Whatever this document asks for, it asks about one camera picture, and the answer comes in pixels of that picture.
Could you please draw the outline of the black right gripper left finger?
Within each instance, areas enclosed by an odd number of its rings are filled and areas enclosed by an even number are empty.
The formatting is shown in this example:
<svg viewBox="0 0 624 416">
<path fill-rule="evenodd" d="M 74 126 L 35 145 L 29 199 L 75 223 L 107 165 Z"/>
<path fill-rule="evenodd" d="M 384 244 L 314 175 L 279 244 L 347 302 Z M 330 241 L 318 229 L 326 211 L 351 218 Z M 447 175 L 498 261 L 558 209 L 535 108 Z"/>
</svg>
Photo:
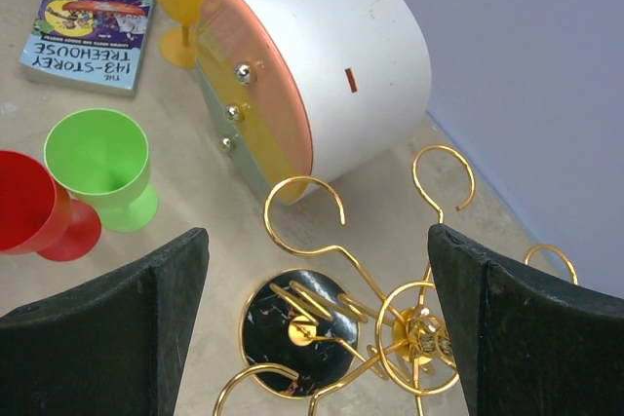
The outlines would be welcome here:
<svg viewBox="0 0 624 416">
<path fill-rule="evenodd" d="M 2 414 L 174 414 L 208 267 L 192 228 L 2 316 Z"/>
</svg>

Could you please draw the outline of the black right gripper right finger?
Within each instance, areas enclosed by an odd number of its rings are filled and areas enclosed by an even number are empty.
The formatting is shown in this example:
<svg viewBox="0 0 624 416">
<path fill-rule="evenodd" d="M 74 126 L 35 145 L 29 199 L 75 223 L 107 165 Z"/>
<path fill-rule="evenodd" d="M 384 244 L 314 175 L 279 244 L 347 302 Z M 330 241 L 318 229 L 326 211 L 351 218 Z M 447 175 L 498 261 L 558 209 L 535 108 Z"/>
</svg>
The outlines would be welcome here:
<svg viewBox="0 0 624 416">
<path fill-rule="evenodd" d="M 445 224 L 428 256 L 472 415 L 620 415 L 623 301 Z"/>
</svg>

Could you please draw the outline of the gold wine glass rack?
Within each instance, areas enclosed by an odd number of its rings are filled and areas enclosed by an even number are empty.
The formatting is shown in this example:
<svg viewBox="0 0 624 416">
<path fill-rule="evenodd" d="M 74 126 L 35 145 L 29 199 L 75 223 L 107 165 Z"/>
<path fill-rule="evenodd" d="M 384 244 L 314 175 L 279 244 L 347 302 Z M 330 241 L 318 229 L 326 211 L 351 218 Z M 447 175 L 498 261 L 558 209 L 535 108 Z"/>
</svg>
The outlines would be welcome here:
<svg viewBox="0 0 624 416">
<path fill-rule="evenodd" d="M 275 184 L 264 202 L 263 222 L 276 246 L 299 257 L 337 253 L 364 279 L 380 305 L 373 309 L 350 296 L 335 280 L 313 270 L 286 270 L 262 284 L 249 298 L 239 328 L 246 367 L 222 388 L 213 413 L 222 414 L 228 397 L 241 382 L 253 378 L 270 393 L 308 399 L 308 414 L 320 400 L 367 371 L 392 381 L 415 399 L 423 414 L 425 397 L 439 395 L 459 379 L 444 319 L 430 312 L 426 294 L 436 288 L 430 267 L 422 279 L 384 293 L 362 263 L 344 246 L 301 249 L 276 233 L 271 209 L 290 187 L 317 186 L 334 200 L 339 222 L 346 222 L 344 204 L 327 182 L 311 175 L 293 175 Z"/>
</svg>

